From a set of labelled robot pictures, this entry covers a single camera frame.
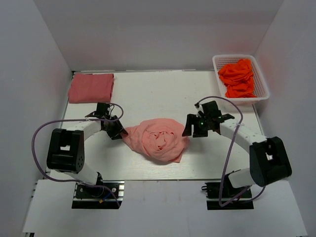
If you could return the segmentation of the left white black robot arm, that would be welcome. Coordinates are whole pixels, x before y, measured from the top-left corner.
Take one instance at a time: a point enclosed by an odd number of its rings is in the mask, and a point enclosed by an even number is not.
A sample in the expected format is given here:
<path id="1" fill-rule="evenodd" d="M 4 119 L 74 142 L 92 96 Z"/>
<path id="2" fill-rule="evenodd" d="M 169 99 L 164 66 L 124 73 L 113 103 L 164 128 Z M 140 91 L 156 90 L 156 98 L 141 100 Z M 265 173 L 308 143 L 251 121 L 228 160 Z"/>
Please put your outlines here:
<path id="1" fill-rule="evenodd" d="M 105 131 L 112 140 L 122 139 L 128 132 L 117 116 L 100 118 L 89 114 L 84 121 L 67 128 L 55 129 L 51 134 L 46 165 L 49 169 L 65 173 L 76 182 L 86 183 L 93 197 L 104 192 L 102 176 L 85 162 L 84 143 L 91 136 Z"/>

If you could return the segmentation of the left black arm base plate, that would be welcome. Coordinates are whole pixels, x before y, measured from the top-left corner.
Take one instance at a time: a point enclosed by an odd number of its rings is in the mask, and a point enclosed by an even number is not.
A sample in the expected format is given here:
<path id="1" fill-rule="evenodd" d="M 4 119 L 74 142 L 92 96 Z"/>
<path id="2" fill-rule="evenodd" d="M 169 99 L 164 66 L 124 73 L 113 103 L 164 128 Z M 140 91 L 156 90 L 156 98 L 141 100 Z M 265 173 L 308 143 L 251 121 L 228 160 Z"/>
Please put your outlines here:
<path id="1" fill-rule="evenodd" d="M 119 205 L 121 205 L 124 195 L 124 181 L 103 182 L 103 185 L 113 192 Z M 91 188 L 82 184 L 76 184 L 72 209 L 105 210 L 119 209 L 119 206 L 114 196 L 105 188 Z"/>

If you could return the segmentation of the salmon pink t shirt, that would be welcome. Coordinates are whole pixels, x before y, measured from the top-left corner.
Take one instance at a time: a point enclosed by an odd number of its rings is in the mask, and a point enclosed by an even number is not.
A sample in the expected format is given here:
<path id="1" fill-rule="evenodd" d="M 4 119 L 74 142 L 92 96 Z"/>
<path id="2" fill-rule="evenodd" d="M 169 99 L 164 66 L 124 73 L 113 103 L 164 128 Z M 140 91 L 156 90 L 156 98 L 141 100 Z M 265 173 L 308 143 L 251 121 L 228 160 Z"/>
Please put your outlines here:
<path id="1" fill-rule="evenodd" d="M 183 137 L 183 124 L 170 118 L 145 120 L 127 127 L 124 143 L 133 151 L 162 162 L 180 162 L 190 140 Z"/>

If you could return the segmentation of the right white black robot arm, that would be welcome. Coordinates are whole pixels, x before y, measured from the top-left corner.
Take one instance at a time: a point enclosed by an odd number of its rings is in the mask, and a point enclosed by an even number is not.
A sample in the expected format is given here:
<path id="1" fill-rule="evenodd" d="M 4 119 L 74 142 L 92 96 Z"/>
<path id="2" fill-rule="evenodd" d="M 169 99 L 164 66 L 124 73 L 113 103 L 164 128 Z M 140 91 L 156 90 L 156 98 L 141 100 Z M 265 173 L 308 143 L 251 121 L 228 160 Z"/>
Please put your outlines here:
<path id="1" fill-rule="evenodd" d="M 224 176 L 225 196 L 234 197 L 245 187 L 265 187 L 292 175 L 284 143 L 279 137 L 267 138 L 257 134 L 230 114 L 214 118 L 188 114 L 182 136 L 207 137 L 210 130 L 231 139 L 233 144 L 239 145 L 249 154 L 248 168 Z"/>

